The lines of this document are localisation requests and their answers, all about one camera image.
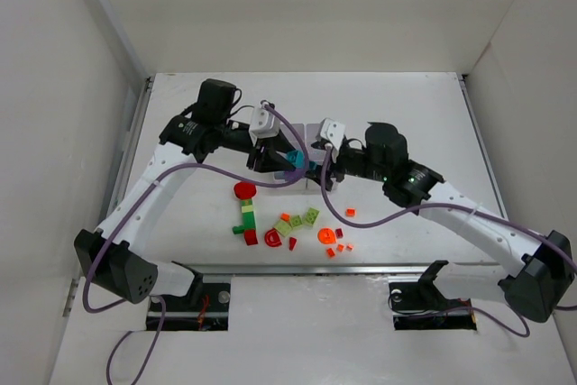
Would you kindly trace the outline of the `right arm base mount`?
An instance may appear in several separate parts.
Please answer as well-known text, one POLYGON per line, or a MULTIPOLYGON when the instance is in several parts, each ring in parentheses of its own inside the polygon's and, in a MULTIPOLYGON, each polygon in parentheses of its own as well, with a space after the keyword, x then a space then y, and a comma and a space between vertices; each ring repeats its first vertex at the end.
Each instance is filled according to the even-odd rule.
POLYGON ((389 282, 388 305, 396 331, 477 330, 471 301, 446 298, 434 285, 448 264, 435 261, 416 279, 389 282))

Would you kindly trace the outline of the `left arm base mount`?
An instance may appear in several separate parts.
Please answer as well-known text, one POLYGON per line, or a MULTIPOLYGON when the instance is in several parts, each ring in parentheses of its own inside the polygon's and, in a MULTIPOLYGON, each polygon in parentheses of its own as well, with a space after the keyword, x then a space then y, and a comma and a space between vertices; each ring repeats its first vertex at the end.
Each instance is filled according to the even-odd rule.
POLYGON ((145 326, 154 331, 221 332, 229 326, 232 278, 218 274, 202 274, 194 270, 192 288, 183 297, 163 295, 166 304, 150 302, 145 326))

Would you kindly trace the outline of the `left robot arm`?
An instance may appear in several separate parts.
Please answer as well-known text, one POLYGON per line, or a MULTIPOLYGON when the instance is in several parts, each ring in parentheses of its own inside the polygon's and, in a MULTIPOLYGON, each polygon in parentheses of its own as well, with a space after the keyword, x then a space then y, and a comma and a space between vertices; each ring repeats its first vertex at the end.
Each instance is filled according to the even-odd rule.
POLYGON ((117 296, 119 303, 139 304, 146 298, 163 303, 166 297, 197 300, 201 273, 174 261, 148 261, 144 252, 169 203, 197 170, 241 179, 206 164, 211 153, 220 148, 242 152, 255 172, 292 170, 284 156, 294 148, 280 129, 293 132, 294 126, 267 100, 254 108, 249 123, 234 120, 242 95, 232 83, 204 80, 197 100, 163 128, 145 170, 122 201, 96 229, 78 233, 74 248, 86 279, 82 302, 87 312, 109 308, 91 305, 92 286, 117 296))

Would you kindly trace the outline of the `teal and purple lego stack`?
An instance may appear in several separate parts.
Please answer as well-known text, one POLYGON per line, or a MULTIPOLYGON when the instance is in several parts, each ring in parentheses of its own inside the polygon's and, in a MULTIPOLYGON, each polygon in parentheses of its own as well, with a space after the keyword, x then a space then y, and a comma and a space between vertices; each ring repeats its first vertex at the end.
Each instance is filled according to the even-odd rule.
POLYGON ((302 178, 304 178, 306 176, 307 170, 304 168, 301 169, 295 169, 292 171, 284 171, 283 172, 283 176, 284 176, 284 180, 289 183, 289 184, 293 184, 296 182, 299 182, 302 178))

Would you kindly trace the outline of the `teal square lego brick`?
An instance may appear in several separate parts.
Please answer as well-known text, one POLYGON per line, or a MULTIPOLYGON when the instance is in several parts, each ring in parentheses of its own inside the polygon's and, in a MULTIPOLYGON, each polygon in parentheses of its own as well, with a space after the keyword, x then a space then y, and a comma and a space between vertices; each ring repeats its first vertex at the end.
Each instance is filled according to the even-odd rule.
POLYGON ((295 169, 304 169, 307 166, 307 158, 304 152, 299 150, 289 151, 286 153, 286 160, 295 167, 295 169))

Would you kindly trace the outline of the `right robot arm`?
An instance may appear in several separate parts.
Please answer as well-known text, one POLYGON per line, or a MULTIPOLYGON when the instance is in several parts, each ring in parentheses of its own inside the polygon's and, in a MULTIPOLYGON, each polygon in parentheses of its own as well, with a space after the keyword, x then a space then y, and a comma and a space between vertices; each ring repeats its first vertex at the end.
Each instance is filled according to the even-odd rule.
POLYGON ((411 160, 404 135, 392 124, 373 122, 365 143, 353 148, 345 126, 326 118, 313 148, 325 153, 314 180, 324 197, 347 176, 378 181, 399 212, 370 224, 377 227, 413 214, 441 225, 493 260, 479 265, 434 261, 409 287, 428 310, 453 308, 459 298, 508 305, 516 314, 544 323, 556 310, 576 276, 569 239, 558 231, 544 235, 506 220, 475 203, 438 172, 411 160))

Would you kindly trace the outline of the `green and red duplo stack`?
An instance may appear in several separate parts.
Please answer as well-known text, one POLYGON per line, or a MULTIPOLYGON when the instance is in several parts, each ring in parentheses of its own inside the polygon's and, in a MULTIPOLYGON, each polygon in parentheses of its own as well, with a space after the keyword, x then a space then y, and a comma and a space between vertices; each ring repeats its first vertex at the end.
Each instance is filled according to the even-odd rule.
POLYGON ((252 200, 242 199, 240 203, 242 224, 232 228, 233 234, 241 234, 248 246, 256 245, 258 243, 258 238, 256 233, 256 220, 252 200))

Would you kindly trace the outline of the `red arch duplo brick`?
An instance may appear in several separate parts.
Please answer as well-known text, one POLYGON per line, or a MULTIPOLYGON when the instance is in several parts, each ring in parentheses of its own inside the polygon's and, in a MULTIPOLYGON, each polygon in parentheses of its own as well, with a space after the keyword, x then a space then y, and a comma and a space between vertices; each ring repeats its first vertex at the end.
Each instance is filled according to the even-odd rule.
POLYGON ((241 181, 234 185, 234 194, 239 200, 251 200, 257 194, 257 188, 250 182, 241 181))

